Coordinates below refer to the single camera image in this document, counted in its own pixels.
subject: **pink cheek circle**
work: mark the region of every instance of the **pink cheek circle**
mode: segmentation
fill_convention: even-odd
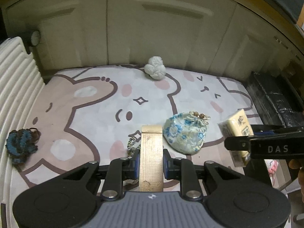
[[[184,71],[183,74],[184,74],[184,77],[185,77],[186,80],[194,82],[194,77],[192,76],[192,74],[190,74],[187,71]]]
[[[121,95],[123,97],[128,97],[132,93],[132,86],[130,84],[125,84],[121,88]]]
[[[224,110],[216,102],[211,101],[210,104],[218,113],[223,113]]]
[[[115,141],[110,148],[110,160],[123,158],[127,156],[127,150],[124,148],[120,140]]]
[[[154,84],[161,90],[168,90],[170,88],[170,84],[166,80],[155,81]]]

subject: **floral fabric pouch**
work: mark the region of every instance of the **floral fabric pouch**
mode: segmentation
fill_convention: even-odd
[[[193,155],[203,146],[208,119],[198,112],[176,114],[165,122],[163,135],[172,148]]]

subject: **blue knitted item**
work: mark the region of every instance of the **blue knitted item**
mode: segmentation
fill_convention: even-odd
[[[37,151],[35,143],[39,138],[40,132],[36,128],[13,130],[9,133],[5,146],[13,165],[25,163],[28,156]]]

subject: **white radiator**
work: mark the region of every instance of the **white radiator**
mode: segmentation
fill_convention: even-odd
[[[10,131],[23,128],[43,87],[33,54],[27,54],[22,39],[5,40],[0,45],[0,201],[6,204],[8,227],[13,215],[9,205],[13,166],[6,138]]]

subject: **gray textured grip pad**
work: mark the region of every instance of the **gray textured grip pad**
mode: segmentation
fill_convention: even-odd
[[[101,205],[82,228],[223,228],[198,202],[179,192],[126,192],[125,197]]]

